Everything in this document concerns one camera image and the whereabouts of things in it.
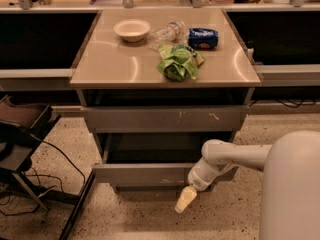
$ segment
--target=speckled floor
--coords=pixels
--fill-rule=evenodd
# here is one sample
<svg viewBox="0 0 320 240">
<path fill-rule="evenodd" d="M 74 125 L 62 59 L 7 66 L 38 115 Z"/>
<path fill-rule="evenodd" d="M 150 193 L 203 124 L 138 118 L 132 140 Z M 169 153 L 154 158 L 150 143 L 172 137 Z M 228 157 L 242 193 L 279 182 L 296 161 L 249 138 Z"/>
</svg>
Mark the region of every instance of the speckled floor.
<svg viewBox="0 0 320 240">
<path fill-rule="evenodd" d="M 272 144 L 296 130 L 320 131 L 318 106 L 302 109 L 275 109 L 253 106 L 236 144 Z M 99 162 L 92 135 L 82 118 L 63 117 L 47 141 L 56 144 L 89 175 L 90 166 Z M 77 193 L 81 175 L 57 151 L 41 145 L 33 156 L 38 174 L 60 177 L 66 192 Z M 218 239 L 253 240 L 259 235 L 259 209 L 262 173 L 240 168 L 232 181 L 220 182 L 211 192 L 201 193 L 182 214 L 174 211 L 176 191 L 139 191 L 115 194 L 108 184 L 94 183 L 69 239 Z M 30 179 L 37 184 L 36 177 Z M 41 185 L 57 185 L 55 178 L 40 177 Z M 0 209 L 17 213 L 32 210 L 30 199 L 11 196 L 0 199 Z M 59 239 L 72 206 L 46 202 L 47 215 L 5 217 L 0 214 L 0 237 L 6 239 Z"/>
</svg>

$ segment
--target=black panel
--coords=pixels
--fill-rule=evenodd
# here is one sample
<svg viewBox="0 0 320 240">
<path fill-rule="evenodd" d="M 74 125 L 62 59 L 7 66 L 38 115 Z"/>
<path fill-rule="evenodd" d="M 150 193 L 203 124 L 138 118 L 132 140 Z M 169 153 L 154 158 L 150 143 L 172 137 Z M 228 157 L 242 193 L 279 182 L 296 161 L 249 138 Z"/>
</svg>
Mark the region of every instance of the black panel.
<svg viewBox="0 0 320 240">
<path fill-rule="evenodd" d="M 264 65 L 320 64 L 320 12 L 228 12 Z"/>
<path fill-rule="evenodd" d="M 0 14 L 0 69 L 70 68 L 96 13 Z"/>
</svg>

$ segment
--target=bowl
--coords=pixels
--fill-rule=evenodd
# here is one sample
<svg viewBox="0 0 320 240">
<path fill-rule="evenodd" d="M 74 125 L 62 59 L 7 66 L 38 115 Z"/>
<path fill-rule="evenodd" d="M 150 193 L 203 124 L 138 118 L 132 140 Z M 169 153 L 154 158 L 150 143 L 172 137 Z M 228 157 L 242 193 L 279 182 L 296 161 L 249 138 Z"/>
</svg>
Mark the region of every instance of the bowl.
<svg viewBox="0 0 320 240">
<path fill-rule="evenodd" d="M 127 42 L 141 41 L 150 30 L 150 24 L 144 20 L 123 20 L 113 26 L 114 32 Z"/>
</svg>

